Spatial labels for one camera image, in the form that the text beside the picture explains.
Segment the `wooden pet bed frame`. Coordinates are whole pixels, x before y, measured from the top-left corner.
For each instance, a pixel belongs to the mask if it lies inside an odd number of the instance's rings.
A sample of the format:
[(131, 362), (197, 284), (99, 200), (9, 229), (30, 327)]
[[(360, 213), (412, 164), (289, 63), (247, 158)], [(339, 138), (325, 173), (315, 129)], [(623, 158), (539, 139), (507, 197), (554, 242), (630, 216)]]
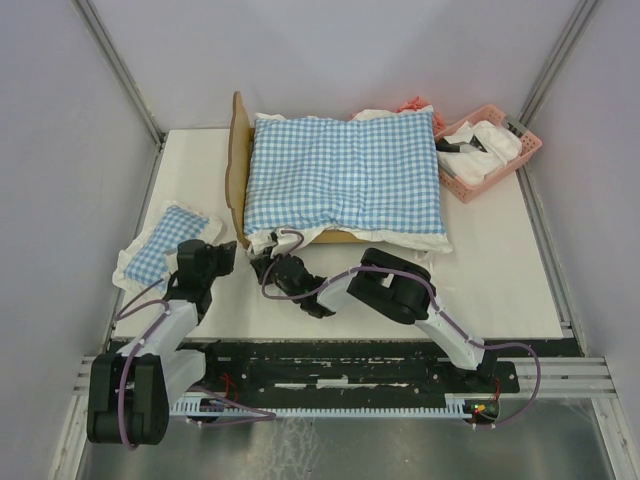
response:
[[(250, 174), (250, 164), (254, 145), (255, 129), (250, 123), (249, 115), (244, 106), (241, 93), (236, 91), (232, 100), (232, 118), (228, 141), (228, 162), (225, 174), (225, 199), (230, 210), (231, 219), (235, 229), (235, 235), (239, 244), (251, 257), (256, 258), (264, 253), (266, 235), (271, 230), (266, 230), (260, 238), (251, 242), (244, 231), (244, 215), (246, 202), (246, 189)], [(338, 230), (331, 226), (328, 228), (295, 229), (290, 226), (278, 227), (275, 230), (291, 229), (299, 231), (304, 236), (302, 247), (308, 244), (338, 245), (338, 244), (365, 244), (377, 242), (376, 236), (365, 239), (359, 238), (352, 232)]]

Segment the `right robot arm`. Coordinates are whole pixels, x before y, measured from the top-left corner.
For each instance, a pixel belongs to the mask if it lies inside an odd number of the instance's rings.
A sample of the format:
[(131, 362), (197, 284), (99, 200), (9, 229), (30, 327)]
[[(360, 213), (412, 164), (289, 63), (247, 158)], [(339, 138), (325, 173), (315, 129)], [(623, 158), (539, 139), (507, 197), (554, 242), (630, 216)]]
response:
[(331, 278), (309, 273), (291, 254), (263, 253), (250, 264), (267, 299), (291, 301), (315, 318), (358, 301), (395, 323), (420, 329), (460, 370), (467, 389), (481, 391), (495, 379), (496, 356), (446, 313), (431, 274), (414, 263), (369, 248), (358, 265)]

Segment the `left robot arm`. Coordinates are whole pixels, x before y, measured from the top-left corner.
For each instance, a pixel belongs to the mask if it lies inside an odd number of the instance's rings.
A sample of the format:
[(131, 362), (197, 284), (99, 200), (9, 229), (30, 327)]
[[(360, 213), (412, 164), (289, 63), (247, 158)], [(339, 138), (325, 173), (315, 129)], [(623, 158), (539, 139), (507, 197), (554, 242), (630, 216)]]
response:
[(170, 409), (192, 385), (209, 390), (221, 378), (220, 364), (198, 350), (182, 349), (188, 333), (204, 319), (212, 303), (214, 281), (232, 273), (237, 243), (211, 245), (193, 239), (180, 243), (176, 269), (162, 298), (117, 315), (125, 319), (147, 307), (159, 315), (137, 337), (91, 364), (87, 438), (129, 449), (157, 445), (164, 438)]

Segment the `blue checkered mattress cushion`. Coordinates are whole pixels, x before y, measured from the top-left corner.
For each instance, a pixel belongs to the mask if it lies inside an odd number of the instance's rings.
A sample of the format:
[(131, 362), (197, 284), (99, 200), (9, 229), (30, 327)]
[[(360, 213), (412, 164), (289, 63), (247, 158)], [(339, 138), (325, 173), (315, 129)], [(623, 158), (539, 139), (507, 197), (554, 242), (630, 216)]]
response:
[(244, 231), (328, 228), (450, 253), (433, 110), (363, 110), (349, 121), (258, 113)]

